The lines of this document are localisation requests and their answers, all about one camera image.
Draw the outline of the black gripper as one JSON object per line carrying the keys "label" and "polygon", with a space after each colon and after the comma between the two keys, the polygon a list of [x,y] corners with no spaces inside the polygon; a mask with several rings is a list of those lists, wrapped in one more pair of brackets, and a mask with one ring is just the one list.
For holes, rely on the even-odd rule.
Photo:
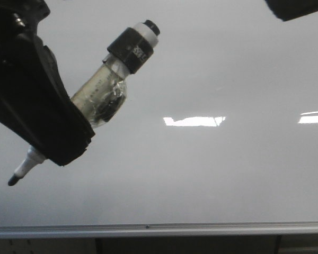
{"label": "black gripper", "polygon": [[45,1],[0,1],[0,123],[36,127],[58,112],[55,56],[37,35]]}

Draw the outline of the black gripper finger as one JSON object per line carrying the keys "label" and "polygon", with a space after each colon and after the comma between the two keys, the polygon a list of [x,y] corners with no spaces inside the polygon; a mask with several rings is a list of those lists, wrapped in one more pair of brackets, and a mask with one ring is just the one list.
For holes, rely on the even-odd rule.
{"label": "black gripper finger", "polygon": [[54,54],[38,37],[15,37],[7,50],[11,129],[57,165],[69,164],[85,152],[94,131],[71,102]]}

